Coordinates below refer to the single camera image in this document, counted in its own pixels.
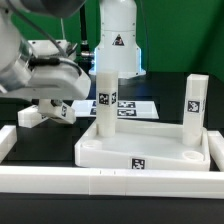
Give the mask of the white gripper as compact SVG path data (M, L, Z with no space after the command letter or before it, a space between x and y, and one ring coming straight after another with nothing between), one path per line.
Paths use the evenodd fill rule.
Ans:
M89 94L89 76L69 65L43 66L34 69L28 84L20 89L3 93L0 98L85 100Z

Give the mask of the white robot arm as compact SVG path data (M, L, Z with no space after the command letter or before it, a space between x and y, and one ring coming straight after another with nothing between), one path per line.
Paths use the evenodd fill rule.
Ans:
M86 0L0 0L0 97L83 100L91 81L56 40L53 56L39 56L11 22L22 11L56 18L72 16ZM141 76L141 50L136 44L134 0L99 0L101 39L90 71L115 70L122 79Z

